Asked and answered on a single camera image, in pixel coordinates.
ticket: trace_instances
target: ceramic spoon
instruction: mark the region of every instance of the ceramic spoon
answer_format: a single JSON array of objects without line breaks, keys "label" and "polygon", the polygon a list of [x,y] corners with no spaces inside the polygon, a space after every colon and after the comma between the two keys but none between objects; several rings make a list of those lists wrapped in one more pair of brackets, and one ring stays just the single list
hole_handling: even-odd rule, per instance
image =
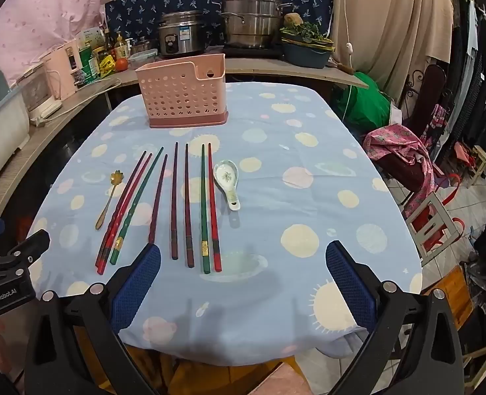
[{"label": "ceramic spoon", "polygon": [[113,186],[113,190],[111,190],[111,194],[109,195],[109,199],[107,200],[106,207],[104,211],[100,214],[100,217],[96,221],[95,229],[100,230],[102,224],[104,224],[104,219],[106,217],[107,209],[109,208],[109,204],[111,203],[111,198],[113,197],[113,193],[115,192],[115,188],[119,185],[122,180],[124,179],[124,174],[120,171],[115,171],[111,174],[111,185]]},{"label": "ceramic spoon", "polygon": [[213,169],[215,182],[224,191],[228,208],[232,211],[239,211],[239,203],[236,187],[238,184],[238,167],[232,161],[220,161]]}]

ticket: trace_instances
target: pink plastic basket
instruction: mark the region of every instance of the pink plastic basket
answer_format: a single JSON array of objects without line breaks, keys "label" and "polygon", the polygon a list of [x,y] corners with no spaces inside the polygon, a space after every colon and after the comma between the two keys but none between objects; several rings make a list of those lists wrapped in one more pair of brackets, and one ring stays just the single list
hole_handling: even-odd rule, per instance
[{"label": "pink plastic basket", "polygon": [[224,54],[154,62],[138,68],[136,73],[150,127],[226,122]]}]

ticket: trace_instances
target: green chopstick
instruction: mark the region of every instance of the green chopstick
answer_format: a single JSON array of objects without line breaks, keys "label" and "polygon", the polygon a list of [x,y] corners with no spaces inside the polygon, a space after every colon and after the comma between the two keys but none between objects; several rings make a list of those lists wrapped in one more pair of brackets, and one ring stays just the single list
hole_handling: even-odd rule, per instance
[{"label": "green chopstick", "polygon": [[208,253],[208,222],[207,222],[207,183],[204,169],[204,144],[201,151],[201,250],[203,254],[203,270],[210,273],[210,255]]},{"label": "green chopstick", "polygon": [[120,229],[120,233],[118,233],[118,237],[115,242],[115,247],[113,248],[113,253],[111,254],[111,259],[109,262],[111,264],[116,264],[116,261],[118,259],[118,254],[120,253],[120,250],[122,249],[122,244],[124,243],[124,238],[126,237],[126,233],[128,232],[128,227],[129,224],[131,223],[131,219],[133,218],[133,214],[135,213],[135,209],[137,208],[138,201],[141,199],[142,192],[144,191],[144,187],[146,187],[147,180],[151,175],[151,172],[153,172],[153,169],[155,167],[155,164],[158,161],[158,158],[160,157],[160,154],[162,154],[162,150],[164,147],[161,147],[160,150],[157,153],[157,156],[155,157],[155,160],[150,166],[150,169],[148,169],[146,176],[144,177],[142,184],[140,188],[138,189],[137,194],[135,195],[135,198],[133,199],[133,203],[131,203],[131,206],[129,207],[128,211],[128,216],[126,216],[126,219],[124,220],[124,224],[122,225],[122,228]]}]

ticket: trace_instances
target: green vegetable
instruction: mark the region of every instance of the green vegetable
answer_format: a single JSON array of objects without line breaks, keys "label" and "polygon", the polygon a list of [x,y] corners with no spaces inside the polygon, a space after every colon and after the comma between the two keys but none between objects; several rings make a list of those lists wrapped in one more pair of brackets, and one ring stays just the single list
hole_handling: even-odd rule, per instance
[{"label": "green vegetable", "polygon": [[294,24],[289,25],[285,28],[282,28],[281,32],[300,36],[304,41],[306,39],[308,39],[308,41],[311,40],[330,41],[320,33],[320,29],[317,24],[310,23],[310,22],[304,22],[300,25],[294,25]]}]

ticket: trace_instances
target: blue tablecloth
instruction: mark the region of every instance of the blue tablecloth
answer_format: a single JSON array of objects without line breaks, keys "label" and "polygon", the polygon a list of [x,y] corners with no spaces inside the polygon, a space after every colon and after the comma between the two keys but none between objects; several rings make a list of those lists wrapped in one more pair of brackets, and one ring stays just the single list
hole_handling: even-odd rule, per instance
[{"label": "blue tablecloth", "polygon": [[[168,165],[156,244],[160,272],[121,339],[186,359],[242,365],[318,348],[350,353],[359,332],[325,265],[325,249],[339,239],[353,256],[403,290],[419,292],[421,267],[413,240],[383,180],[325,101],[300,86],[226,86],[225,125],[150,129],[141,96],[125,100],[89,136],[47,195],[31,232],[45,228],[49,250],[34,263],[37,295],[84,292],[130,264],[147,241],[162,159],[133,217],[117,266],[96,273],[104,227],[94,228],[110,191],[109,175],[129,176],[144,150],[164,146]],[[170,257],[173,149],[179,142],[179,260]],[[191,217],[196,266],[184,250],[184,145],[189,144]],[[201,145],[213,160],[239,167],[239,212],[216,188],[223,271],[205,275],[200,260]],[[122,188],[117,188],[118,197]]]}]

